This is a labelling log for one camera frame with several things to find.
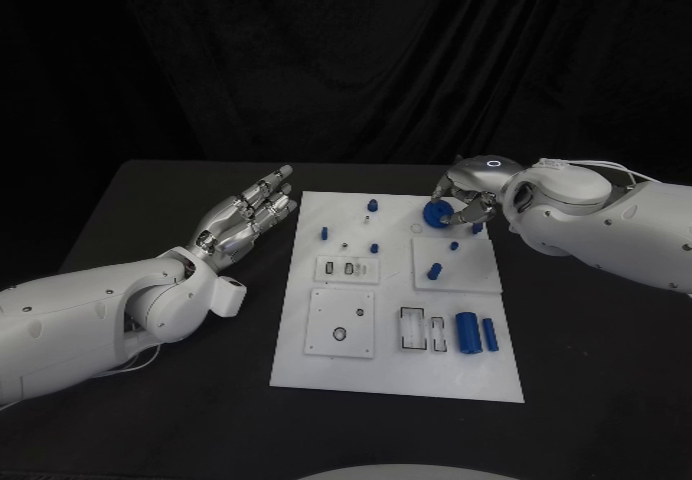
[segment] circular hole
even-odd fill
[[[334,328],[334,339],[337,342],[346,338],[346,329],[341,327]]]

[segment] white cable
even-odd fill
[[[3,406],[0,407],[0,412],[1,412],[5,408],[10,408],[13,405],[16,405],[20,401],[21,401],[21,400],[17,400],[16,402],[11,402],[11,403],[8,403],[7,405],[3,405]]]
[[[154,355],[153,357],[148,359],[148,361],[145,363],[142,363],[138,367],[132,367],[132,368],[124,368],[122,370],[111,370],[108,372],[104,372],[104,373],[99,373],[98,375],[93,375],[93,377],[91,378],[101,378],[101,377],[109,377],[111,375],[116,375],[118,373],[125,373],[125,372],[134,372],[135,370],[140,370],[140,368],[144,368],[154,360],[155,360],[155,357],[158,356],[158,352],[161,351],[161,345],[158,344],[155,346],[155,352],[154,352]]]
[[[634,170],[630,170],[627,167],[624,167],[623,165],[614,162],[605,162],[602,160],[562,160],[562,161],[573,165],[589,165],[594,167],[610,168],[611,170],[620,170],[621,172],[625,172],[630,174],[630,178],[631,178],[631,175],[634,174],[637,177],[641,177],[644,180],[660,183],[660,181],[656,180],[654,178],[647,177],[641,173],[635,172]]]

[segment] black curtain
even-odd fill
[[[686,1],[131,6],[212,159],[608,158],[692,181]]]

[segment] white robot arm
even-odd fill
[[[246,289],[216,273],[294,210],[289,185],[278,187],[291,171],[284,166],[216,205],[186,248],[0,292],[0,405],[66,388],[184,339],[209,310],[236,315]]]
[[[581,165],[624,170],[595,161],[542,159],[524,169],[503,157],[458,158],[431,202],[451,189],[468,206],[439,222],[486,222],[501,206],[510,230],[540,253],[573,255],[638,283],[690,294],[692,187],[648,179],[618,188]]]

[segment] small blue part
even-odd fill
[[[491,352],[496,352],[500,349],[500,347],[497,347],[497,337],[494,336],[494,326],[493,326],[491,318],[483,319],[483,332],[486,334],[487,349]]]
[[[439,276],[441,271],[442,271],[442,266],[438,263],[434,263],[432,267],[429,268],[428,278],[431,280],[437,280],[437,277]]]
[[[461,353],[480,353],[478,317],[471,312],[457,313],[458,348]]]
[[[444,200],[438,200],[437,203],[428,202],[425,204],[425,208],[422,209],[422,218],[425,223],[432,228],[445,228],[450,225],[439,222],[439,218],[442,218],[445,215],[451,215],[452,213],[454,209],[451,208],[451,205]]]

